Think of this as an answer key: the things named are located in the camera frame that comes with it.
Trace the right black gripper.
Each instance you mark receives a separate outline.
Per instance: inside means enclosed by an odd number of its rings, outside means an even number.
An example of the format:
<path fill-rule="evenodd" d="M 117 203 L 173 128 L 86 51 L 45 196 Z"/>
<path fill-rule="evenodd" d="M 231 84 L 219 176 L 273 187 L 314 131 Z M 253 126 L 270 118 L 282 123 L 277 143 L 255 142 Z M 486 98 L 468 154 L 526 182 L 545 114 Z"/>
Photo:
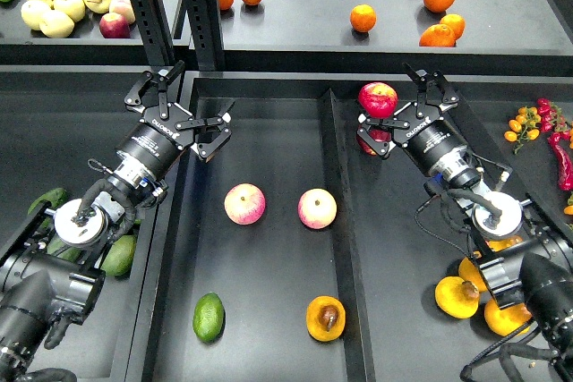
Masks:
<path fill-rule="evenodd" d="M 360 114 L 356 132 L 359 146 L 366 154 L 382 158 L 387 158 L 396 145 L 400 146 L 426 176 L 459 176 L 470 170 L 465 160 L 466 141 L 442 113 L 459 103 L 460 96 L 453 84 L 440 71 L 416 71 L 408 63 L 402 63 L 402 67 L 417 87 L 416 102 L 408 102 L 399 109 L 396 118 Z M 427 105 L 431 89 L 441 94 L 438 106 Z"/>

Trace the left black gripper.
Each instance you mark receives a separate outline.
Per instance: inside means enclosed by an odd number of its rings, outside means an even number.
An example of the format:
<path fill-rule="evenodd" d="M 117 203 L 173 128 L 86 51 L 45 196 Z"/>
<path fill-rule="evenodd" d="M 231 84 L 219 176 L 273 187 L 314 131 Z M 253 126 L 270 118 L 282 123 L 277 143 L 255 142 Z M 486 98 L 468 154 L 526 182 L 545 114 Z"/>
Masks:
<path fill-rule="evenodd" d="M 184 70 L 185 62 L 178 61 L 165 75 L 142 72 L 124 98 L 128 110 L 144 112 L 116 152 L 122 158 L 134 158 L 152 176 L 164 176 L 187 149 L 200 161 L 209 162 L 232 134 L 230 110 L 234 99 L 223 105 L 216 115 L 202 118 L 193 116 L 177 103 L 167 105 L 168 87 Z M 158 106 L 146 108 L 142 99 L 150 90 L 157 94 Z M 159 110 L 168 110 L 168 118 L 163 119 Z"/>

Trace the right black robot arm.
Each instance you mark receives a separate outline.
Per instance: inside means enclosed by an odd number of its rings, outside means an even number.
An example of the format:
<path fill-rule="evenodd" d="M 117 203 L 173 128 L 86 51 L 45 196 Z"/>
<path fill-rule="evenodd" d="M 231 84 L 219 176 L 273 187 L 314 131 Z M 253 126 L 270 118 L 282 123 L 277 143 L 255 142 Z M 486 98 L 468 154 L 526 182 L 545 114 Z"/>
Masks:
<path fill-rule="evenodd" d="M 425 175 L 430 200 L 443 220 L 466 237 L 456 276 L 438 282 L 434 299 L 454 318 L 482 310 L 496 343 L 460 372 L 464 381 L 490 361 L 519 381 L 516 359 L 548 362 L 563 381 L 572 378 L 572 232 L 552 225 L 531 196 L 517 199 L 503 188 L 511 176 L 500 165 L 495 184 L 485 179 L 488 159 L 474 152 L 450 123 L 459 93 L 441 72 L 408 69 L 413 101 L 398 102 L 383 82 L 364 85 L 356 138 L 366 153 L 388 157 L 402 149 Z"/>

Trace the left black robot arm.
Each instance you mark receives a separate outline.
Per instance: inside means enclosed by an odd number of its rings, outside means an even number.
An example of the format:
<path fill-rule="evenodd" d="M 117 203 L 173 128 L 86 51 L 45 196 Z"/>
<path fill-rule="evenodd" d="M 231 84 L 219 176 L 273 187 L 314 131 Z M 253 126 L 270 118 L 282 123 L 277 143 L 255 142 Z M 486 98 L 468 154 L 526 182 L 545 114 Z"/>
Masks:
<path fill-rule="evenodd" d="M 121 163 L 79 199 L 58 206 L 41 200 L 1 247 L 1 379 L 74 381 L 67 369 L 29 372 L 40 346 L 56 348 L 71 324 L 93 311 L 105 274 L 98 267 L 113 244 L 129 233 L 139 214 L 166 197 L 165 177 L 187 151 L 207 162 L 230 139 L 227 107 L 199 117 L 168 98 L 184 74 L 177 62 L 167 71 L 145 71 L 124 98 L 139 122 L 118 145 Z"/>

